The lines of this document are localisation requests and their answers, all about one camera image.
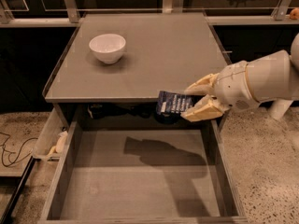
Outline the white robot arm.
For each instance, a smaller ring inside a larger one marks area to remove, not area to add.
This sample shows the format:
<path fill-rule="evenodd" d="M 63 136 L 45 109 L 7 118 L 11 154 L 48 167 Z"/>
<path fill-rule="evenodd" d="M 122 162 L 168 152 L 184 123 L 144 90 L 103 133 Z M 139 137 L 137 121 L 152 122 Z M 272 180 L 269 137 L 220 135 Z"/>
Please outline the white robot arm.
<path fill-rule="evenodd" d="M 185 91 L 202 99 L 181 113 L 190 121 L 215 119 L 232 109 L 243 112 L 260 104 L 299 99 L 299 35 L 291 50 L 280 50 L 260 59 L 233 63 L 217 74 L 200 78 Z"/>

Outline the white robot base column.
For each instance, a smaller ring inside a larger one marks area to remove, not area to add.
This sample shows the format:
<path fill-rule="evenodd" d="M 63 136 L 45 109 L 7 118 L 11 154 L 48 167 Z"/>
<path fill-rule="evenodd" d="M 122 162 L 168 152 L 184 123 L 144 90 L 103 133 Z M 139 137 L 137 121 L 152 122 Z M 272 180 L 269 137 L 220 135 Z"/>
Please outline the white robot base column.
<path fill-rule="evenodd" d="M 271 118 L 280 120 L 292 104 L 292 100 L 277 99 L 271 104 L 268 113 Z"/>

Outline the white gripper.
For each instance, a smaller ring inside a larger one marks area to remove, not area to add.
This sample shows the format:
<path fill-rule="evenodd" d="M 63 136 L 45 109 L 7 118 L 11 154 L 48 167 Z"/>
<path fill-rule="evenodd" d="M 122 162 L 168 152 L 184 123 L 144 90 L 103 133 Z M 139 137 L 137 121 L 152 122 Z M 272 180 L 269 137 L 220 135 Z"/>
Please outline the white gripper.
<path fill-rule="evenodd" d="M 241 61 L 227 65 L 218 74 L 206 75 L 186 88 L 186 95 L 205 96 L 180 115 L 196 122 L 219 118 L 230 108 L 235 112 L 257 108 L 260 103 L 249 90 L 247 64 Z"/>

